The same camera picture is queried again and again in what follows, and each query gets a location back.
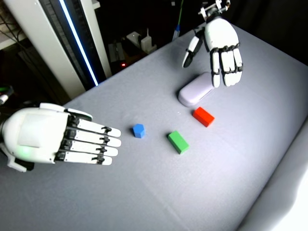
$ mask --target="gray tablecloth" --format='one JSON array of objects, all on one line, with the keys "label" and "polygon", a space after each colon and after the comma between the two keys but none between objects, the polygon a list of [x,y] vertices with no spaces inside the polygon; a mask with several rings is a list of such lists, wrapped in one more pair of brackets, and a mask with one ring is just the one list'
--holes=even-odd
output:
[{"label": "gray tablecloth", "polygon": [[[159,49],[67,106],[122,130],[111,166],[36,164],[28,173],[0,157],[1,230],[234,230],[260,194],[308,114],[308,68],[236,29],[242,81],[221,86],[202,106],[205,128],[177,92],[210,71],[205,49],[181,68],[193,32]],[[130,128],[142,123],[143,139]],[[166,135],[189,143],[178,155]]]}]

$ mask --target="white robotic hand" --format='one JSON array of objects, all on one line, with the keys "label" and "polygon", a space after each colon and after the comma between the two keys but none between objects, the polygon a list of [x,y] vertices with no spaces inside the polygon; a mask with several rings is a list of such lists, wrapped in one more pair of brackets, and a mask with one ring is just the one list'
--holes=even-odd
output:
[{"label": "white robotic hand", "polygon": [[201,8],[200,14],[206,20],[206,26],[195,34],[191,40],[183,67],[188,67],[193,57],[200,50],[202,43],[211,55],[211,68],[213,85],[215,88],[220,86],[220,66],[222,75],[227,87],[238,83],[242,77],[243,62],[241,58],[238,36],[232,25],[220,15],[230,6],[230,1],[226,1],[226,6],[221,7],[221,0],[207,8]]},{"label": "white robotic hand", "polygon": [[121,131],[91,121],[87,113],[50,103],[24,108],[2,123],[0,149],[8,166],[21,172],[29,162],[110,165],[118,154],[115,147],[121,145],[115,138]]}]

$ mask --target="back of robotic hand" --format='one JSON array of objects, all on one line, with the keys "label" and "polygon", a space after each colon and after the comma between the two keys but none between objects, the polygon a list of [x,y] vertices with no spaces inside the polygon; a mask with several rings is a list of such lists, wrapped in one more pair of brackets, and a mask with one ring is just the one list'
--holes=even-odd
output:
[{"label": "back of robotic hand", "polygon": [[188,67],[193,57],[200,50],[203,42],[210,52],[213,86],[220,86],[220,70],[227,87],[235,85],[241,80],[243,62],[238,49],[240,43],[236,31],[221,14],[230,7],[230,0],[226,1],[225,7],[221,6],[222,0],[216,0],[208,7],[202,7],[201,14],[206,21],[205,27],[195,33],[191,40],[182,66]]},{"label": "back of robotic hand", "polygon": [[110,165],[117,156],[121,131],[92,122],[82,111],[41,103],[24,108],[1,124],[0,149],[8,166],[18,171],[32,170],[33,163],[55,161]]}]

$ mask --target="blue led light strip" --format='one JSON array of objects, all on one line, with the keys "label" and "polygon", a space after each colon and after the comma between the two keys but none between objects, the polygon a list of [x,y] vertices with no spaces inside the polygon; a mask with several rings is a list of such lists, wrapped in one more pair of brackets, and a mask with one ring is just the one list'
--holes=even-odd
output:
[{"label": "blue led light strip", "polygon": [[83,56],[83,58],[84,58],[84,60],[85,60],[85,62],[86,62],[86,65],[87,65],[87,67],[88,67],[88,69],[89,69],[89,71],[90,71],[90,74],[91,74],[91,77],[92,77],[92,79],[93,79],[93,81],[94,81],[94,84],[95,84],[96,86],[98,86],[96,77],[95,77],[95,75],[94,75],[94,73],[93,73],[93,71],[92,71],[92,67],[91,67],[91,65],[90,65],[90,63],[89,63],[89,61],[88,61],[88,58],[87,58],[87,56],[86,56],[86,53],[85,53],[85,51],[83,50],[83,47],[82,47],[81,42],[80,42],[80,39],[79,39],[78,34],[77,34],[76,30],[75,30],[75,27],[74,27],[74,24],[73,24],[73,22],[72,22],[71,16],[70,16],[69,13],[68,13],[68,10],[67,10],[67,7],[66,7],[66,5],[65,5],[65,3],[64,3],[64,0],[59,0],[59,2],[60,2],[60,4],[61,4],[61,7],[62,7],[62,9],[63,9],[63,12],[64,12],[64,14],[65,14],[65,16],[66,16],[66,19],[67,19],[67,21],[68,21],[68,24],[69,24],[69,26],[70,26],[70,28],[71,28],[71,30],[72,30],[72,32],[73,32],[73,35],[74,35],[75,40],[76,40],[76,42],[77,42],[77,45],[78,45],[78,47],[79,47],[79,49],[80,49],[80,52],[81,52],[81,54],[82,54],[82,56]]}]

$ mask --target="red rectangular block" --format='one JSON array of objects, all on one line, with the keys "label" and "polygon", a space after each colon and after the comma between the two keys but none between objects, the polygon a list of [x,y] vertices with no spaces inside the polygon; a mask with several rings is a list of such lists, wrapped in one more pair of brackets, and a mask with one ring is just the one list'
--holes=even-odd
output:
[{"label": "red rectangular block", "polygon": [[194,111],[193,117],[195,117],[200,123],[202,123],[206,127],[208,127],[215,119],[202,107],[199,107],[197,110]]}]

